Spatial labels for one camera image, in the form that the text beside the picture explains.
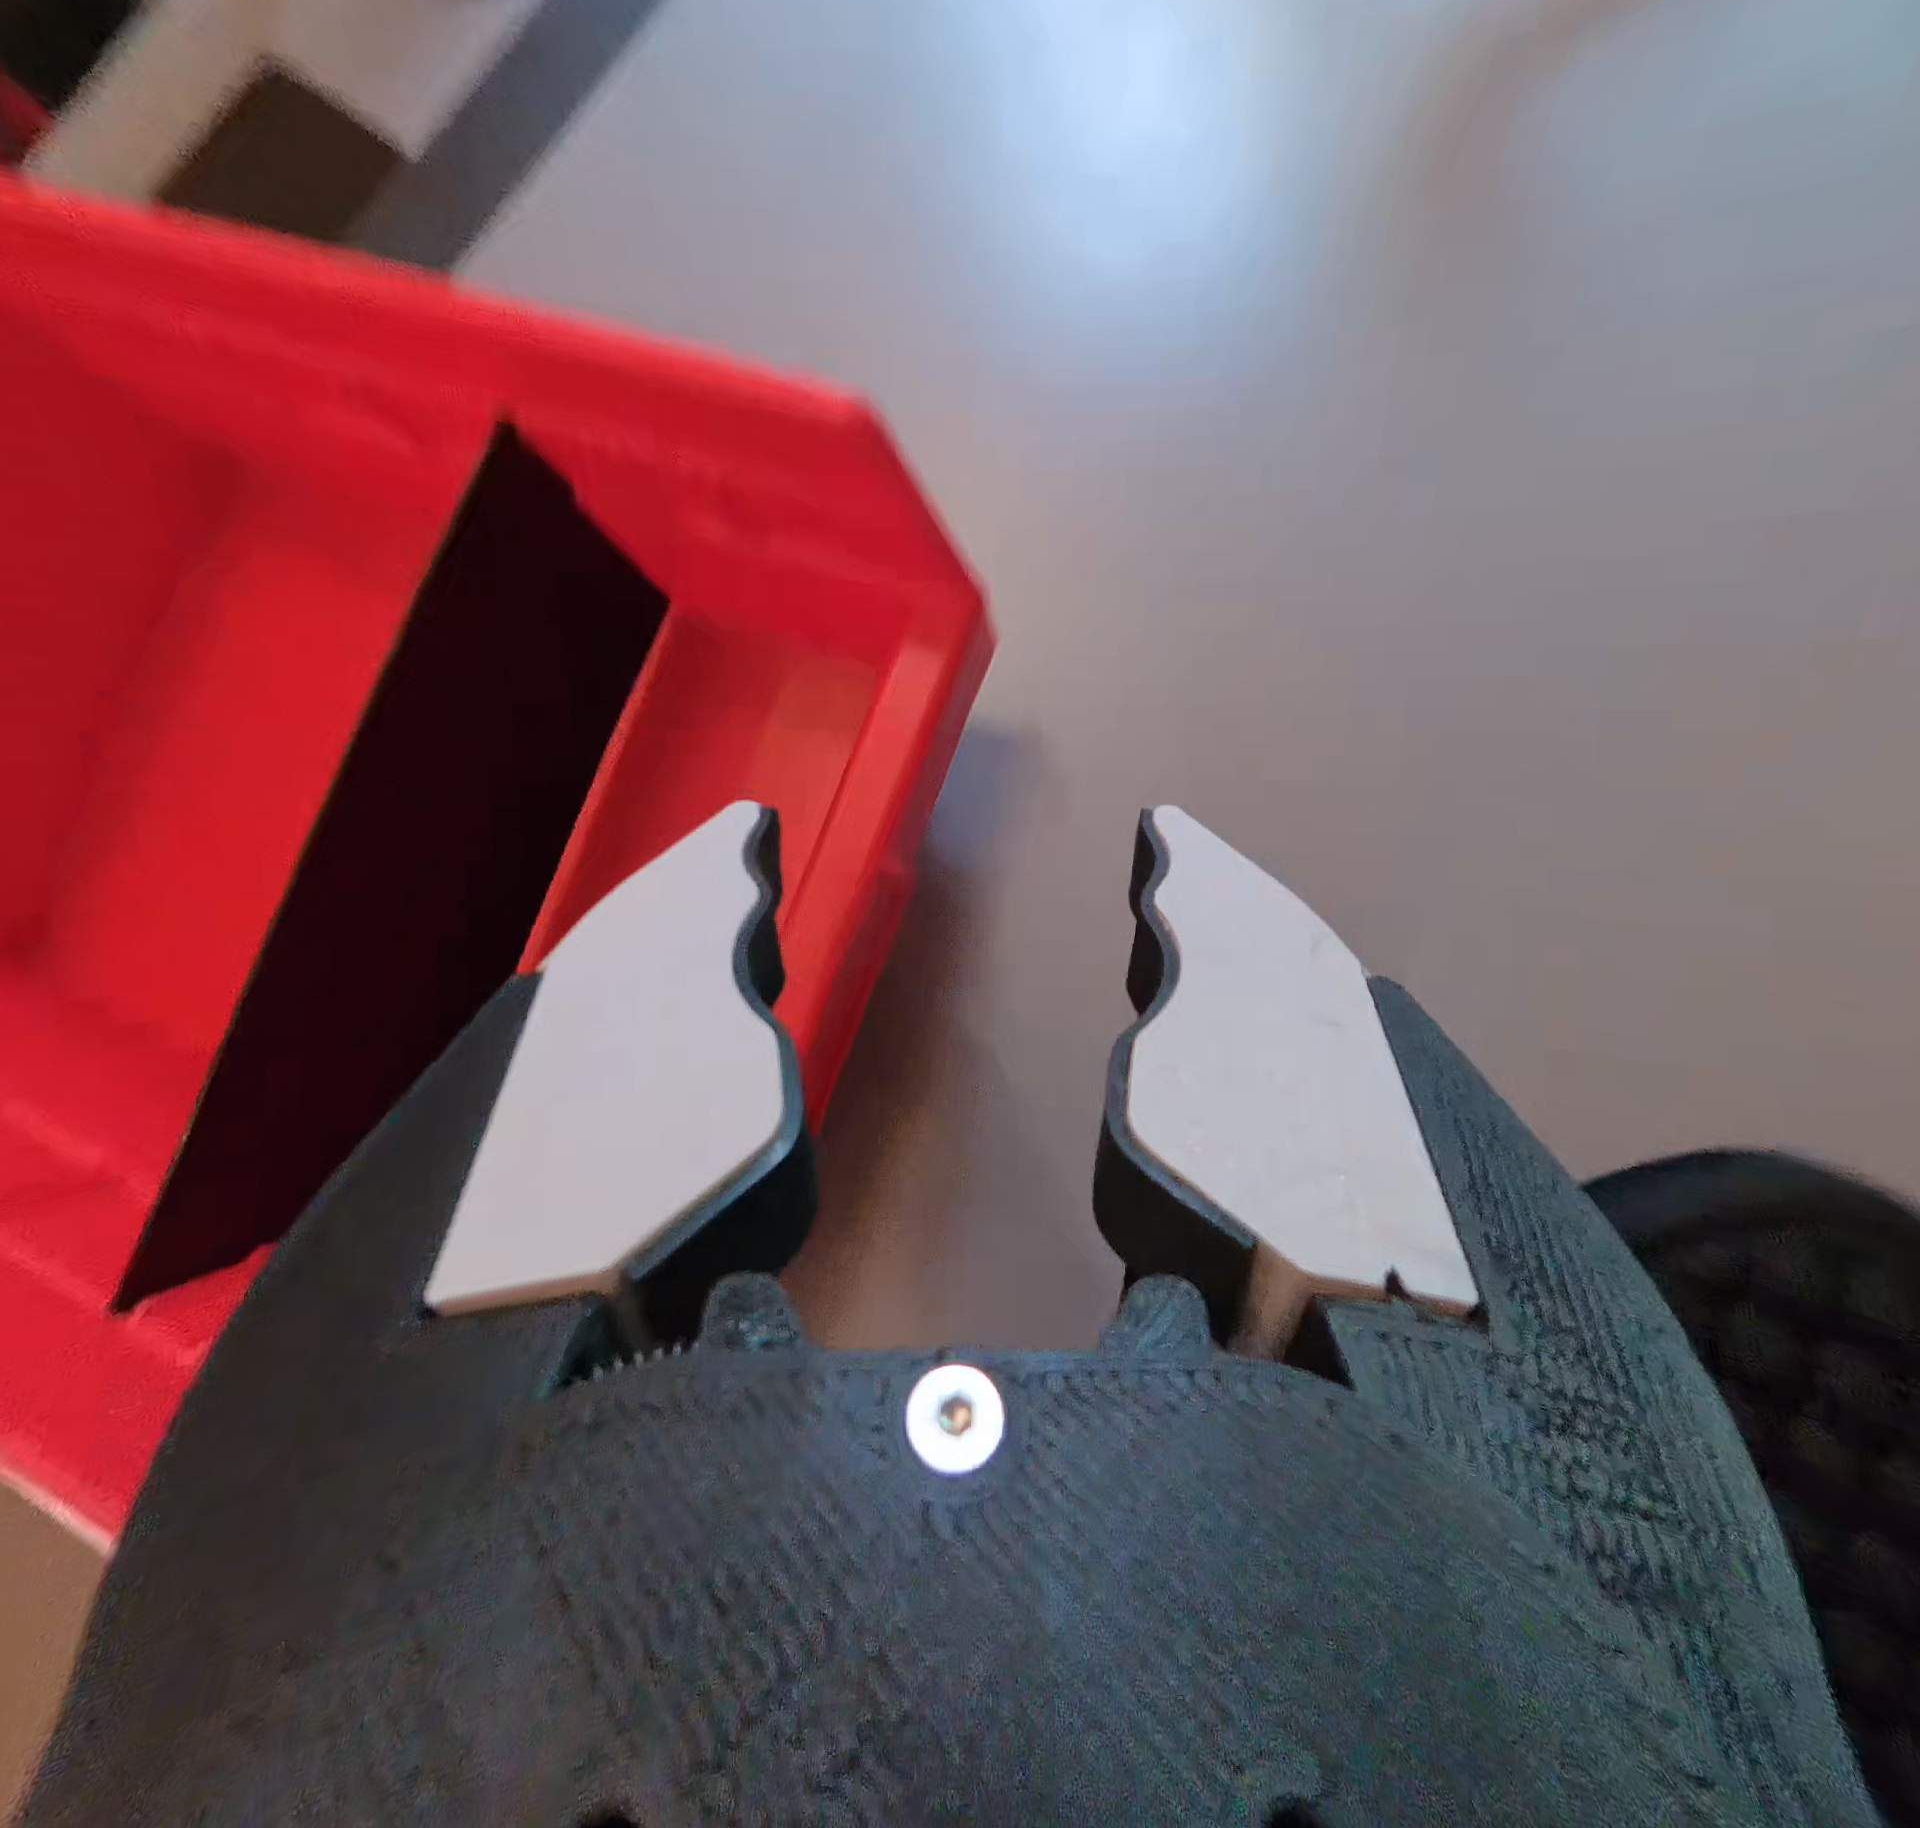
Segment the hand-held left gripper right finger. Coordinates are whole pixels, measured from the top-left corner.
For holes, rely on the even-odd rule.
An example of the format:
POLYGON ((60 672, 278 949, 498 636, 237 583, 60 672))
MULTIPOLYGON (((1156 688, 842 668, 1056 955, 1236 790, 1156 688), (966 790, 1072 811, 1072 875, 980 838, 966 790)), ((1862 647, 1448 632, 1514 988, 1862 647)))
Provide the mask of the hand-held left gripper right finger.
POLYGON ((1176 806, 1139 821, 1092 1211, 1128 1287, 1197 1292, 1282 1362, 1313 1303, 1466 1320, 1481 1288, 1369 978, 1284 882, 1176 806))

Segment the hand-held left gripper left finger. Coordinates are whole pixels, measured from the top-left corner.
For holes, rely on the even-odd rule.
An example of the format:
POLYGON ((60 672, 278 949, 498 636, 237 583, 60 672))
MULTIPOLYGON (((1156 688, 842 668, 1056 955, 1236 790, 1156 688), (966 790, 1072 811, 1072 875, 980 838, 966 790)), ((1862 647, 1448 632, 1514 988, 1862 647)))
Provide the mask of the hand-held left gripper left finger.
POLYGON ((817 1193, 775 1018, 781 818, 730 803, 541 962, 425 1303, 467 1316, 632 1295, 700 1308, 797 1249, 817 1193))

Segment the black bin divider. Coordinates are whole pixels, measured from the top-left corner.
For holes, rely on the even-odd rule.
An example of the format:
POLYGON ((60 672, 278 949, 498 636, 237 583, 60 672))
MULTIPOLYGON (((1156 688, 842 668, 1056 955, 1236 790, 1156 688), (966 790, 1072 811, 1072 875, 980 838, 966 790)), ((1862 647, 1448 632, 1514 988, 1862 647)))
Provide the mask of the black bin divider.
POLYGON ((669 615, 512 425, 325 791, 111 1298, 275 1243, 505 985, 669 615))

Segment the dark textured object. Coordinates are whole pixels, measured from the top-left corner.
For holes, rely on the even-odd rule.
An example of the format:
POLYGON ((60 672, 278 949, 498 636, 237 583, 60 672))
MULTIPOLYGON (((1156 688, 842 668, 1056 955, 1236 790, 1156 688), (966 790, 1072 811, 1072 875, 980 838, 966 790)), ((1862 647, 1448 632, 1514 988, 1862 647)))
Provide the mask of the dark textured object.
POLYGON ((1721 1388, 1887 1824, 1917 1821, 1917 1216, 1794 1153, 1587 1183, 1721 1388))

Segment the red plastic bin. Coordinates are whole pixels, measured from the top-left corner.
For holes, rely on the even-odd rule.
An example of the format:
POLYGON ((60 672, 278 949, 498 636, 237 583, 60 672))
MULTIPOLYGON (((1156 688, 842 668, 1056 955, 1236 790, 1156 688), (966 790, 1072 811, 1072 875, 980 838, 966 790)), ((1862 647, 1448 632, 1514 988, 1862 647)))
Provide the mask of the red plastic bin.
POLYGON ((5 1482, 110 1551, 284 1238, 111 1311, 494 428, 669 615, 512 978, 730 803, 781 818, 821 1123, 992 656, 856 398, 5 178, 5 1482))

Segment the white furniture piece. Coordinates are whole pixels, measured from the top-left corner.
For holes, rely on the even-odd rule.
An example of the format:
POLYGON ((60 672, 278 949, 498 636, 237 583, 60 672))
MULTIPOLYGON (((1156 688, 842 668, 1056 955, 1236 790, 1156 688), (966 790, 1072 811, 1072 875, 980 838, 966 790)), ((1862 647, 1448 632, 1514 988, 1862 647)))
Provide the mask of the white furniture piece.
POLYGON ((144 0, 22 173, 334 241, 546 3, 144 0))

